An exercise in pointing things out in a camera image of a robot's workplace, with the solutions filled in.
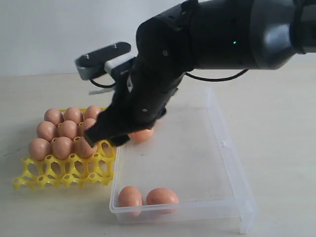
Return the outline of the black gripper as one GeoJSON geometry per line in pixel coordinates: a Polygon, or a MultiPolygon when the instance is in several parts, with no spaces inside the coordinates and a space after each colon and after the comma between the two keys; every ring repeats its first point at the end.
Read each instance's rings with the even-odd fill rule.
{"type": "Polygon", "coordinates": [[[127,134],[153,127],[183,76],[174,68],[151,68],[137,58],[130,73],[132,88],[113,101],[83,137],[91,147],[102,140],[111,146],[126,144],[127,134]]]}

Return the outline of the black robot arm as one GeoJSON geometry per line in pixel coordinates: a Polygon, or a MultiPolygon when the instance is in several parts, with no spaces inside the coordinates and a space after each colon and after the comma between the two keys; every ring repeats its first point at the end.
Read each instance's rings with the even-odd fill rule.
{"type": "Polygon", "coordinates": [[[195,69],[276,70],[316,50],[313,0],[187,0],[143,22],[137,56],[118,42],[77,60],[83,79],[109,74],[110,106],[83,133],[89,145],[120,146],[152,128],[184,76],[195,69]]]}

